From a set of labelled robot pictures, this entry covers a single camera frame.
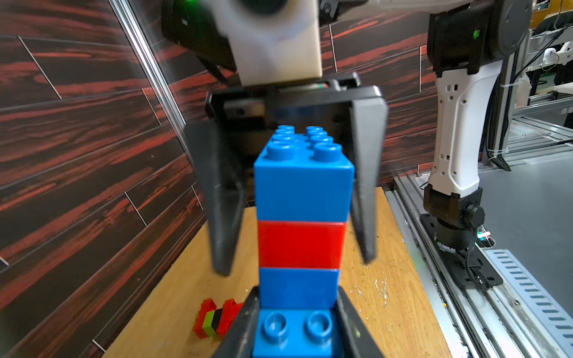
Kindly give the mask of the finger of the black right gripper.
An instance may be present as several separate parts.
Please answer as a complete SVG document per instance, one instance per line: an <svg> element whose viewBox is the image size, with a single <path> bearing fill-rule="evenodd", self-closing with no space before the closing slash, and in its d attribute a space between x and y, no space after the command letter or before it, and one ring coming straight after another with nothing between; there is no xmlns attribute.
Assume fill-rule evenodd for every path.
<svg viewBox="0 0 573 358"><path fill-rule="evenodd" d="M190 122L184 134L203 193L213 269L228 277L246 206L243 167L215 120Z"/></svg>
<svg viewBox="0 0 573 358"><path fill-rule="evenodd" d="M376 187L381 167L388 107L382 98L352 103L352 154L355 182L351 217L363 262L377 257Z"/></svg>

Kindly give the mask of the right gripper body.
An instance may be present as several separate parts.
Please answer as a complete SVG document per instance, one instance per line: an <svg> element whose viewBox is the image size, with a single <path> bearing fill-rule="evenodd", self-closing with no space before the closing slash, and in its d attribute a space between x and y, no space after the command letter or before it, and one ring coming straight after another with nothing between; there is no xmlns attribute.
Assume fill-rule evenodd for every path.
<svg viewBox="0 0 573 358"><path fill-rule="evenodd" d="M357 72L299 84L218 90L210 93L207 115L226 134L268 136L281 125L304 134L308 126L332 137L383 135L383 96Z"/></svg>

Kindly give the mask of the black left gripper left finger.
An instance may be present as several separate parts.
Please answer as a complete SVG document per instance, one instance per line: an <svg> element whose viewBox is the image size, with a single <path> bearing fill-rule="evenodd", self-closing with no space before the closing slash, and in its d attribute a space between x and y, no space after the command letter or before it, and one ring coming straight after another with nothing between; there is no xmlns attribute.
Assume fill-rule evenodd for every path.
<svg viewBox="0 0 573 358"><path fill-rule="evenodd" d="M260 288L254 286L212 358L251 358L261 313Z"/></svg>

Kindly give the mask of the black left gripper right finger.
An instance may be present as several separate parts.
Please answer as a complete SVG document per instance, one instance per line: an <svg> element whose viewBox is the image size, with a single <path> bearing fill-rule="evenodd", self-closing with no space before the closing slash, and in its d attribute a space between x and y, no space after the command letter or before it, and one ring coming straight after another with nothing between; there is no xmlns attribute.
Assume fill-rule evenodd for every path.
<svg viewBox="0 0 573 358"><path fill-rule="evenodd" d="M343 357L385 358L341 286L337 291L335 314L340 329Z"/></svg>

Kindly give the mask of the green small lego brick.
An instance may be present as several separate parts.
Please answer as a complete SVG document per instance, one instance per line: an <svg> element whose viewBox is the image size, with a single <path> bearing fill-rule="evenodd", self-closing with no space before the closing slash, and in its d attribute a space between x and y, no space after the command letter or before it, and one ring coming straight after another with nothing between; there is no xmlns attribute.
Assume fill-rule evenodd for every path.
<svg viewBox="0 0 573 358"><path fill-rule="evenodd" d="M213 328L213 319L216 311L211 310L206 313L203 324L201 326L204 335L206 337L214 337L216 335L216 329Z"/></svg>

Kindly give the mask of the long red lego brick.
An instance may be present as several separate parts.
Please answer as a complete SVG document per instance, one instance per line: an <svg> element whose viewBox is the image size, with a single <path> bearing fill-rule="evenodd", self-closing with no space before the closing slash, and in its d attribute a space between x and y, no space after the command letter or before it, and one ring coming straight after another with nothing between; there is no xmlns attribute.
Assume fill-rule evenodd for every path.
<svg viewBox="0 0 573 358"><path fill-rule="evenodd" d="M237 303L234 299L225 301L222 306L222 315L219 321L219 327L216 331L220 338L223 339L227 335L231 325L233 325L234 320L243 308L243 305L243 303Z"/></svg>
<svg viewBox="0 0 573 358"><path fill-rule="evenodd" d="M204 332L203 324L205 317L208 312L216 310L216 304L212 298L207 298L201 303L201 307L198 311L197 317L195 318L195 323L193 325L192 332L199 338L207 338L206 332Z"/></svg>

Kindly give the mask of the long blue lego brick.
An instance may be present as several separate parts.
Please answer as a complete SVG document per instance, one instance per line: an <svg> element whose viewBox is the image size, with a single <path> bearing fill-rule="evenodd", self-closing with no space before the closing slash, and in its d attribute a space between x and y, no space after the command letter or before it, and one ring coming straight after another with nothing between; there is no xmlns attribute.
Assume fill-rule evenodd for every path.
<svg viewBox="0 0 573 358"><path fill-rule="evenodd" d="M338 269L260 268L253 357L342 357Z"/></svg>
<svg viewBox="0 0 573 358"><path fill-rule="evenodd" d="M355 166L323 128L311 126L297 134L291 125L281 125L254 170L258 220L348 220Z"/></svg>

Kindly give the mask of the red small lego brick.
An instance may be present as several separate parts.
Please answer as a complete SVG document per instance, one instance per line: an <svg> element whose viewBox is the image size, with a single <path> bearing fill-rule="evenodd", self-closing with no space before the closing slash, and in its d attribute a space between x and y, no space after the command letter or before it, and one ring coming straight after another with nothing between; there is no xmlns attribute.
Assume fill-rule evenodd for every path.
<svg viewBox="0 0 573 358"><path fill-rule="evenodd" d="M339 269L344 222L258 222L258 253L262 268Z"/></svg>

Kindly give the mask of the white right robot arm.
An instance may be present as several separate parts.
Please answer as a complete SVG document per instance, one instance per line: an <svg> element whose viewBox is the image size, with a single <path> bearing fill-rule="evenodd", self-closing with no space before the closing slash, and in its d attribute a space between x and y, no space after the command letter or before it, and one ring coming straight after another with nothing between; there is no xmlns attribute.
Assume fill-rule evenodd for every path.
<svg viewBox="0 0 573 358"><path fill-rule="evenodd" d="M231 273L247 179L264 139L280 125L322 125L355 165L351 218L363 261L377 255L375 188L388 107L355 74L322 77L319 28L337 19L426 11L428 57L438 92L434 168L425 203L446 229L442 242L468 247L483 223L478 150L504 59L524 40L529 1L164 1L161 31L194 52L213 76L238 87L210 92L208 118L184 134L204 190L214 270Z"/></svg>

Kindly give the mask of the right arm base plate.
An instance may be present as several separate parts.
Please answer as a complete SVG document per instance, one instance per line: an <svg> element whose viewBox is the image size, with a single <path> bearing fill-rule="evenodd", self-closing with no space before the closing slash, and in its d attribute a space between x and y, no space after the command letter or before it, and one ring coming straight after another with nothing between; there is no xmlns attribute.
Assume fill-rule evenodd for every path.
<svg viewBox="0 0 573 358"><path fill-rule="evenodd" d="M475 247L470 253L469 268L466 267L466 250L457 251L448 248L437 239L438 220L428 213L420 216L422 226L437 247L447 271L452 276L455 284L461 288L469 287L487 291L494 286L504 283L503 278L498 274L491 262L485 258L483 252Z"/></svg>

